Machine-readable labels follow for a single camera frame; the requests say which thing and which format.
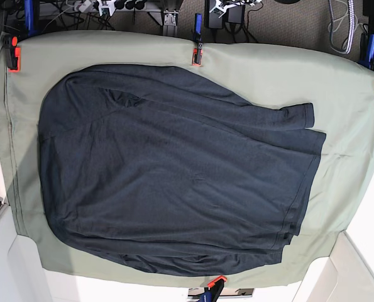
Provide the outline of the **black power adapter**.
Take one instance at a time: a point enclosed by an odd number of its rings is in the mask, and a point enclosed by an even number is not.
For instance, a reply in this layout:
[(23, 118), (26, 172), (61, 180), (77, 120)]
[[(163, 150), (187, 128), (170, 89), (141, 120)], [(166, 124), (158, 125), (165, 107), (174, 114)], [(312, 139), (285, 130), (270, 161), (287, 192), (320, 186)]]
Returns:
[(229, 8), (225, 13), (223, 13), (218, 9), (214, 9), (215, 5), (215, 0), (205, 1), (204, 26), (206, 28), (220, 30), (224, 28), (225, 23), (232, 23), (236, 25), (243, 24), (245, 14), (244, 6)]

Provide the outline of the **white power strip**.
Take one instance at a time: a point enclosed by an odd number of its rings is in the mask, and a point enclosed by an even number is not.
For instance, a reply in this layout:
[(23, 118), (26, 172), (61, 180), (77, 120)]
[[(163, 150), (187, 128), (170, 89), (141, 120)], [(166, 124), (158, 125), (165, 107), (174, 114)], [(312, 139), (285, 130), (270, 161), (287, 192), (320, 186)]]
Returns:
[(88, 13), (93, 9), (94, 2), (91, 0), (69, 1), (65, 0), (67, 7), (75, 13)]

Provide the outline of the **left rear orange clamp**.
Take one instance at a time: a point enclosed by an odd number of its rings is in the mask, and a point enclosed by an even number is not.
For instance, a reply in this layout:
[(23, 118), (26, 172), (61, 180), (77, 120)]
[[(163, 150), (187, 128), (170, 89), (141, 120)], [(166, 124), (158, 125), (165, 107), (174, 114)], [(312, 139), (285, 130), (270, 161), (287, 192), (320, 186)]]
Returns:
[(21, 70), (21, 49), (18, 46), (18, 37), (6, 35), (3, 38), (6, 66), (9, 72)]

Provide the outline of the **dark navy T-shirt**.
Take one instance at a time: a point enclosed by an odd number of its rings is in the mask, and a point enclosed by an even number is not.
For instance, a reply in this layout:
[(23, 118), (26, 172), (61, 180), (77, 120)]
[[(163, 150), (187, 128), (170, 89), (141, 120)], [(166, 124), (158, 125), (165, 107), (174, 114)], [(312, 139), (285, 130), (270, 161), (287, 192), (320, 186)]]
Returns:
[(300, 232), (326, 134), (314, 107), (255, 106), (178, 67), (66, 75), (38, 122), (48, 225), (143, 272), (236, 274), (278, 264)]

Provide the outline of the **middle rear orange clamp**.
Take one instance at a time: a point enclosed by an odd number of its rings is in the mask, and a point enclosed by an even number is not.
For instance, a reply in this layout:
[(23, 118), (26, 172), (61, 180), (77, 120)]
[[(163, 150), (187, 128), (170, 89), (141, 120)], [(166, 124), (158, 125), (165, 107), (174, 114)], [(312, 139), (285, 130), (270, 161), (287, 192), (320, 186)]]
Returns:
[(195, 14), (194, 18), (194, 42), (196, 47), (193, 51), (192, 56), (192, 65), (200, 66), (202, 62), (202, 35), (201, 35), (201, 26), (202, 26), (202, 15), (200, 13)]

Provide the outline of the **front orange black clamp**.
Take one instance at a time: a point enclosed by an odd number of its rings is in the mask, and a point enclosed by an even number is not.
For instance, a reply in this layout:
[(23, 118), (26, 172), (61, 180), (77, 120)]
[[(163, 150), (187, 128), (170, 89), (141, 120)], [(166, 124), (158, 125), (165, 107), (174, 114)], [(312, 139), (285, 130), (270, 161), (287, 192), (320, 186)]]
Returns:
[(198, 302), (216, 302), (224, 289), (227, 282), (225, 276), (219, 276), (213, 279), (204, 288), (204, 292), (199, 296)]

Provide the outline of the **grey metal stand bracket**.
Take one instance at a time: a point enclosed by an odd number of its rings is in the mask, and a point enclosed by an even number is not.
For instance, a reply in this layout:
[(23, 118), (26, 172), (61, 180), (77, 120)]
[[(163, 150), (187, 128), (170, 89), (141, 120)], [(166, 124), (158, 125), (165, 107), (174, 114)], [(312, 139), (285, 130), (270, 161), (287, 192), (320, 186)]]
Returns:
[(162, 1), (162, 35), (178, 37), (179, 13), (183, 0)]

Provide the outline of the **sage green table cloth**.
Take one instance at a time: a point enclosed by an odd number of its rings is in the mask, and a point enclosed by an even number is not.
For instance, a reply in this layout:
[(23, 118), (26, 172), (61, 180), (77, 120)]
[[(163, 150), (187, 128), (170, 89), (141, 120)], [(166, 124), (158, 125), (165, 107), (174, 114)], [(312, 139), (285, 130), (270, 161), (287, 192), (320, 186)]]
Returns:
[(326, 134), (300, 234), (279, 264), (228, 276), (233, 288), (301, 280), (328, 256), (354, 217), (374, 173), (374, 72), (327, 53), (280, 45), (207, 43), (192, 65), (190, 40), (120, 31), (64, 31), (19, 42), (21, 69), (9, 72), (0, 45), (0, 161), (19, 235), (31, 238), (49, 271), (151, 286), (198, 287), (203, 277), (148, 274), (66, 246), (43, 212), (36, 133), (46, 93), (65, 75), (97, 64), (177, 66), (253, 104), (312, 103), (314, 128)]

